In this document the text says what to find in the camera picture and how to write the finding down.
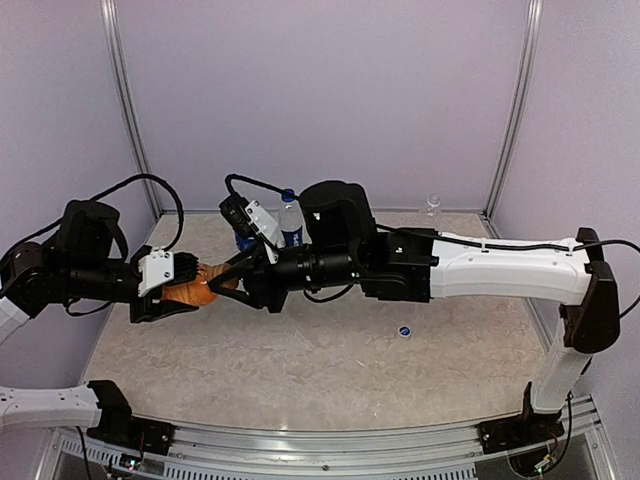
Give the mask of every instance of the bottle cap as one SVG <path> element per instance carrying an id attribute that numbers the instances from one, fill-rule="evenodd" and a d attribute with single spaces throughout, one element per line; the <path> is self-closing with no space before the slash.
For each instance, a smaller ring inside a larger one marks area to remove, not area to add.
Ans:
<path id="1" fill-rule="evenodd" d="M 284 189 L 285 192 L 290 193 L 291 195 L 295 195 L 296 192 L 293 191 L 293 188 L 285 188 Z M 287 195 L 285 193 L 282 194 L 282 201 L 285 203 L 291 203 L 295 200 L 295 198 L 293 198 L 291 195 Z"/>

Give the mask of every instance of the lavender wall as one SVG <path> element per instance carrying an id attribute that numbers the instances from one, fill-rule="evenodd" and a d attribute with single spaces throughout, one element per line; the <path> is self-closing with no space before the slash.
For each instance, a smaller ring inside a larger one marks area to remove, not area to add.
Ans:
<path id="1" fill-rule="evenodd" d="M 135 173 L 97 1 L 0 1 L 0 252 Z M 139 185 L 109 199 L 132 248 L 152 227 Z M 57 306 L 0 347 L 0 385 L 75 384 L 105 313 L 69 318 Z M 46 431 L 0 435 L 0 478 L 33 478 Z"/>
<path id="2" fill-rule="evenodd" d="M 189 209 L 217 208 L 239 172 L 294 188 L 358 181 L 374 206 L 418 208 L 436 191 L 479 210 L 527 4 L 118 2 L 151 168 Z"/>
<path id="3" fill-rule="evenodd" d="M 514 164 L 496 222 L 504 236 L 557 238 L 592 226 L 640 241 L 640 6 L 550 1 Z M 640 291 L 640 258 L 610 247 L 625 307 Z M 548 322 L 555 311 L 543 306 Z M 599 354 L 593 392 L 624 479 L 640 478 L 640 310 Z"/>

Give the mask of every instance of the wire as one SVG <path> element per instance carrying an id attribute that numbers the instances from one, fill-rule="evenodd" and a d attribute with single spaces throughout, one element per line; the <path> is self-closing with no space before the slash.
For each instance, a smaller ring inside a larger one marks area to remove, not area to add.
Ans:
<path id="1" fill-rule="evenodd" d="M 399 233 L 400 235 L 406 235 L 410 237 L 421 237 L 421 238 L 429 238 L 431 240 L 437 240 L 439 242 L 444 243 L 453 243 L 455 245 L 463 245 L 466 247 L 475 247 L 475 248 L 491 248 L 493 250 L 509 250 L 512 252 L 527 252 L 530 250 L 558 250 L 561 252 L 569 252 L 571 249 L 564 245 L 556 245 L 554 243 L 533 243 L 531 245 L 500 245 L 496 243 L 480 243 L 474 242 L 472 240 L 464 240 L 462 238 L 454 238 L 454 237 L 443 237 L 442 235 L 438 235 L 437 233 L 420 233 L 414 232 L 411 230 L 402 230 L 400 228 L 388 227 L 387 225 L 381 225 L 376 223 L 376 227 L 380 230 L 385 230 L 387 232 Z M 580 245 L 579 247 L 591 247 L 593 244 Z"/>
<path id="2" fill-rule="evenodd" d="M 115 184 L 114 186 L 104 190 L 103 192 L 100 192 L 96 195 L 94 195 L 93 197 L 91 197 L 89 200 L 91 201 L 96 201 L 96 200 L 100 200 L 101 198 L 104 198 L 108 195 L 111 195 L 113 192 L 120 190 L 123 187 L 126 187 L 127 185 L 129 185 L 130 183 L 133 183 L 135 181 L 138 180 L 151 180 L 152 182 L 156 182 L 158 185 L 160 185 L 162 188 L 164 188 L 169 195 L 171 195 L 171 198 L 173 198 L 173 201 L 175 203 L 176 206 L 176 211 L 178 212 L 178 231 L 176 232 L 173 240 L 171 241 L 171 243 L 169 243 L 169 245 L 167 245 L 166 247 L 164 247 L 165 250 L 171 250 L 171 248 L 173 248 L 176 243 L 178 243 L 178 240 L 180 239 L 180 236 L 182 235 L 182 230 L 184 229 L 184 208 L 182 206 L 182 201 L 180 200 L 180 196 L 178 195 L 178 192 L 175 191 L 175 189 L 169 185 L 169 183 L 156 176 L 153 175 L 151 173 L 138 173 L 137 175 L 132 175 L 131 177 L 123 180 L 120 183 Z M 24 237 L 22 240 L 17 241 L 16 243 L 14 243 L 11 248 L 9 248 L 9 250 L 7 250 L 7 252 L 11 252 L 12 250 L 14 250 L 16 247 L 18 247 L 19 245 L 28 242 L 29 240 L 39 237 L 40 235 L 43 235 L 51 230 L 53 230 L 54 228 L 56 228 L 57 226 L 59 226 L 62 223 L 62 217 L 57 219 L 55 222 L 50 223 L 49 225 L 47 225 L 44 228 L 41 228 L 40 230 L 38 230 L 37 232 L 32 233 L 31 235 L 28 235 L 26 237 Z"/>
<path id="3" fill-rule="evenodd" d="M 256 180 L 255 178 L 245 177 L 244 175 L 238 175 L 237 173 L 231 173 L 227 175 L 224 179 L 224 183 L 227 186 L 227 190 L 229 193 L 236 193 L 236 189 L 233 188 L 232 182 L 237 180 L 238 182 L 248 183 L 250 185 L 255 185 L 256 187 L 264 188 L 266 190 L 271 190 L 272 192 L 279 193 L 280 195 L 287 195 L 294 200 L 300 200 L 300 197 L 295 193 L 291 193 L 290 191 L 286 191 L 284 188 L 278 188 L 275 185 L 271 185 L 269 183 L 261 182 L 260 180 Z"/>
<path id="4" fill-rule="evenodd" d="M 438 235 L 437 233 L 431 234 L 431 233 L 424 233 L 424 232 L 423 233 L 413 232 L 410 230 L 402 230 L 399 228 L 393 228 L 393 227 L 388 227 L 386 225 L 381 225 L 379 223 L 376 223 L 376 227 L 379 228 L 380 230 L 386 230 L 388 232 L 398 233 L 400 235 L 429 238 L 431 240 L 436 240 L 439 242 L 453 243 L 456 245 L 464 245 L 467 247 L 475 247 L 475 248 L 487 248 L 487 249 L 490 248 L 493 250 L 508 250 L 508 251 L 520 251 L 520 252 L 526 252 L 530 250 L 558 250 L 560 252 L 570 252 L 573 250 L 577 252 L 580 250 L 588 250 L 590 248 L 595 248 L 595 247 L 605 247 L 607 245 L 623 245 L 625 247 L 632 248 L 636 252 L 640 253 L 640 246 L 636 245 L 633 242 L 630 242 L 629 240 L 622 240 L 622 239 L 601 240 L 593 243 L 585 243 L 583 245 L 577 245 L 575 248 L 571 249 L 565 245 L 556 245 L 553 243 L 534 243 L 531 245 L 500 245 L 500 244 L 492 244 L 492 243 L 482 244 L 480 242 L 474 242 L 472 240 L 464 240 L 461 238 L 443 237 L 442 235 Z M 639 304 L 640 304 L 640 294 L 631 303 L 631 305 L 629 305 L 620 314 L 619 318 L 623 319 L 624 317 L 626 317 Z"/>
<path id="5" fill-rule="evenodd" d="M 522 474 L 519 472 L 516 472 L 513 468 L 513 465 L 511 464 L 511 460 L 510 457 L 507 456 L 507 463 L 509 464 L 509 468 L 511 468 L 511 471 L 513 473 L 515 473 L 518 477 L 520 478 L 542 478 L 544 475 L 546 475 L 547 473 L 555 470 L 558 465 L 560 465 L 560 462 L 562 462 L 562 460 L 564 459 L 565 455 L 567 454 L 567 450 L 569 449 L 569 442 L 571 441 L 571 432 L 573 430 L 573 411 L 571 408 L 571 399 L 573 399 L 573 395 L 571 392 L 569 392 L 567 394 L 567 410 L 569 413 L 569 427 L 567 428 L 567 439 L 564 441 L 564 446 L 562 447 L 562 453 L 560 453 L 560 456 L 557 459 L 553 459 L 553 462 L 551 463 L 551 465 L 549 466 L 549 468 L 547 468 L 546 470 L 542 470 L 540 472 L 535 472 L 533 475 L 527 475 L 527 474 Z M 553 450 L 551 450 L 549 452 L 548 455 L 553 455 L 553 453 L 555 453 L 555 451 L 558 449 L 558 437 L 556 437 L 555 435 L 553 435 L 553 439 L 555 440 L 555 446 L 553 448 Z"/>
<path id="6" fill-rule="evenodd" d="M 116 192 L 121 188 L 126 187 L 130 183 L 136 182 L 138 180 L 151 180 L 152 182 L 156 182 L 167 191 L 167 193 L 171 196 L 173 202 L 175 203 L 176 211 L 178 212 L 178 230 L 176 231 L 176 234 L 169 245 L 164 247 L 164 250 L 171 250 L 176 245 L 176 243 L 178 243 L 178 240 L 180 240 L 180 237 L 182 236 L 182 230 L 184 229 L 184 207 L 182 206 L 182 200 L 180 200 L 178 192 L 176 192 L 176 190 L 165 179 L 160 178 L 157 175 L 153 175 L 152 173 L 138 173 L 136 175 L 130 176 L 129 178 L 126 178 L 120 183 L 116 183 L 113 187 L 94 195 L 89 200 L 100 200 L 101 198 L 111 195 L 113 192 Z"/>
<path id="7" fill-rule="evenodd" d="M 93 480 L 91 476 L 91 466 L 89 465 L 89 456 L 87 455 L 87 444 L 84 441 L 84 433 L 82 433 L 82 429 L 80 427 L 76 427 L 78 433 L 80 434 L 80 443 L 82 444 L 82 456 L 84 457 L 84 468 L 87 471 L 87 478 L 89 480 Z"/>
<path id="8" fill-rule="evenodd" d="M 621 240 L 621 239 L 612 239 L 612 240 L 601 240 L 599 242 L 587 243 L 584 245 L 577 246 L 574 250 L 585 250 L 591 247 L 606 247 L 607 245 L 622 245 L 625 247 L 632 248 L 636 252 L 640 253 L 640 247 L 629 240 Z M 636 297 L 636 299 L 629 305 L 621 314 L 620 319 L 626 317 L 634 308 L 636 308 L 640 304 L 640 295 Z"/>
<path id="9" fill-rule="evenodd" d="M 560 462 L 562 462 L 562 460 L 564 459 L 564 456 L 567 454 L 567 450 L 569 449 L 569 442 L 571 441 L 571 431 L 573 430 L 573 411 L 571 409 L 572 398 L 573 398 L 573 395 L 571 394 L 571 392 L 569 392 L 567 394 L 567 410 L 569 413 L 569 427 L 567 428 L 567 439 L 564 441 L 564 447 L 562 448 L 562 453 L 553 462 L 553 465 L 551 465 L 549 468 L 547 468 L 545 471 L 542 472 L 543 474 L 549 473 L 550 471 L 554 470 L 558 465 L 560 465 Z"/>
<path id="10" fill-rule="evenodd" d="M 98 313 L 98 312 L 101 312 L 102 310 L 106 310 L 111 305 L 113 305 L 113 302 L 105 302 L 102 305 L 100 305 L 99 307 L 94 308 L 93 310 L 89 310 L 88 312 L 72 312 L 70 310 L 71 305 L 73 305 L 74 303 L 78 303 L 79 301 L 80 300 L 75 299 L 75 300 L 72 300 L 71 302 L 69 302 L 69 304 L 65 305 L 64 311 L 67 312 L 67 315 L 69 315 L 70 317 L 85 317 L 87 315 L 91 315 L 93 313 Z"/>
<path id="11" fill-rule="evenodd" d="M 306 298 L 307 300 L 313 303 L 328 303 L 328 302 L 337 300 L 340 297 L 344 297 L 347 293 L 349 293 L 349 290 L 351 290 L 352 288 L 353 288 L 353 283 L 351 285 L 347 285 L 345 288 L 340 290 L 335 295 L 331 295 L 330 297 L 325 297 L 325 298 L 315 298 L 311 296 L 311 294 L 307 290 L 304 290 L 302 294 L 304 295 L 304 298 Z"/>
<path id="12" fill-rule="evenodd" d="M 551 433 L 551 436 L 553 437 L 553 450 L 551 450 L 551 452 L 549 452 L 550 455 L 553 455 L 554 453 L 556 453 L 556 450 L 558 449 L 558 436 L 555 433 Z"/>

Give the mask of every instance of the plastic water bottle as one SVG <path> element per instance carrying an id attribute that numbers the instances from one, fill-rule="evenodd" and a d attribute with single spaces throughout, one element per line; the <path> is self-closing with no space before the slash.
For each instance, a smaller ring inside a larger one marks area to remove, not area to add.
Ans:
<path id="1" fill-rule="evenodd" d="M 437 230 L 440 226 L 441 217 L 440 197 L 432 193 L 424 202 L 424 207 L 420 209 L 420 221 L 423 222 L 425 227 Z"/>
<path id="2" fill-rule="evenodd" d="M 295 195 L 295 192 L 290 188 L 285 191 Z M 292 196 L 284 193 L 282 194 L 282 203 L 278 212 L 278 223 L 287 247 L 302 245 L 302 210 L 300 210 L 300 205 Z"/>

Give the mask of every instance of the table surface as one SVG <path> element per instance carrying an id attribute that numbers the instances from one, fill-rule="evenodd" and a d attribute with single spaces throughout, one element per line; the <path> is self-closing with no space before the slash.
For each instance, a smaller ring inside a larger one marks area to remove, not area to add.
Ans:
<path id="1" fill-rule="evenodd" d="M 375 216 L 393 226 L 419 224 L 415 213 Z M 176 219 L 163 216 L 150 244 L 168 242 Z M 446 214 L 440 229 L 487 235 L 471 214 Z M 235 253 L 233 234 L 220 215 L 188 215 L 174 251 L 221 263 Z M 408 340 L 397 335 L 402 325 L 413 330 Z M 278 315 L 219 298 L 140 325 L 117 305 L 85 380 L 113 380 L 134 413 L 174 422 L 379 429 L 518 411 L 543 356 L 520 299 L 380 302 L 356 288 L 323 305 L 292 293 Z"/>

